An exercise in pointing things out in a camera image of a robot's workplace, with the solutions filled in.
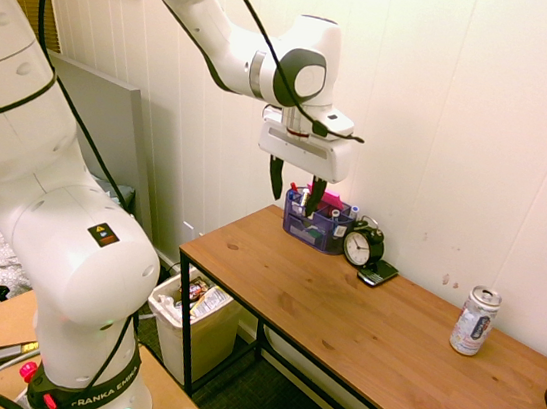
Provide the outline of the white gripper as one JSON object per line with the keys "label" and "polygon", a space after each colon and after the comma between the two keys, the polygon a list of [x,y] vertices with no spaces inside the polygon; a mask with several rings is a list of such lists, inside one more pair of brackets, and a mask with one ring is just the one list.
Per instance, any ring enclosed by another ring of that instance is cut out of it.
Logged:
{"label": "white gripper", "polygon": [[311,217],[323,199],[327,182],[338,183],[350,171],[353,146],[347,140],[325,140],[322,137],[301,137],[289,134],[278,121],[266,119],[261,130],[260,149],[269,153],[270,184],[274,200],[281,197],[284,162],[314,175],[305,217]]}

